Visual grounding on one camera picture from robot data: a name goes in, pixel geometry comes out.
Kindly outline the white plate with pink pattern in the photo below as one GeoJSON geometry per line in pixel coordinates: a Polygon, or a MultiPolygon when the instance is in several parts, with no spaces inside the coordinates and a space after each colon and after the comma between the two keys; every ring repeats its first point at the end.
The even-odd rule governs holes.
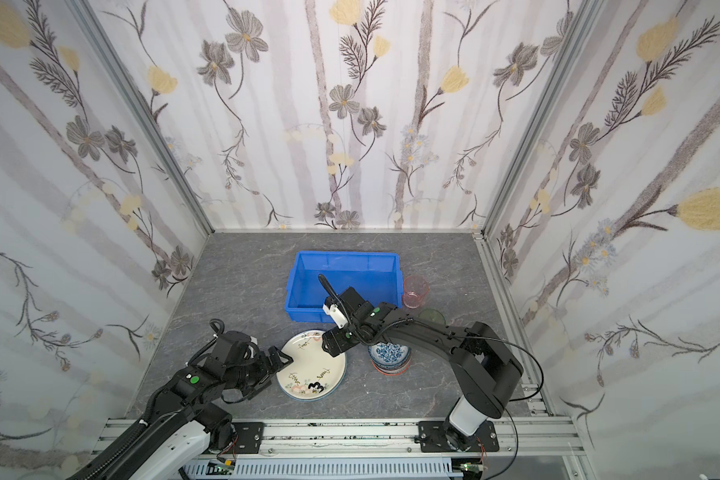
{"type": "Polygon", "coordinates": [[[321,330],[307,330],[292,337],[281,352],[293,362],[277,373],[280,388],[299,401],[316,401],[330,395],[347,371],[345,354],[332,357],[323,350],[321,330]]]}

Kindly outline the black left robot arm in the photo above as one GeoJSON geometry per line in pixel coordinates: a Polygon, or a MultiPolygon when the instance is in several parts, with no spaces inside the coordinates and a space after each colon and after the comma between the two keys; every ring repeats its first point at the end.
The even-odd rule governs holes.
{"type": "Polygon", "coordinates": [[[240,439],[218,400],[228,390],[249,400],[294,359],[261,350],[239,331],[215,332],[186,366],[151,394],[141,416],[73,479],[167,479],[207,449],[225,451],[240,439]]]}

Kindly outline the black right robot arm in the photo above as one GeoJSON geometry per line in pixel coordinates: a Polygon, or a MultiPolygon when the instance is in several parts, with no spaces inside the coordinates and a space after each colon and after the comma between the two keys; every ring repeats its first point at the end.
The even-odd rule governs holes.
{"type": "Polygon", "coordinates": [[[439,325],[393,304],[373,305],[352,287],[340,294],[329,285],[324,289],[324,312],[336,326],[322,335],[323,351],[337,357],[360,344],[381,343],[422,349],[450,365],[461,391],[446,417],[448,434],[471,439],[486,420],[502,417],[524,369],[488,325],[439,325]]]}

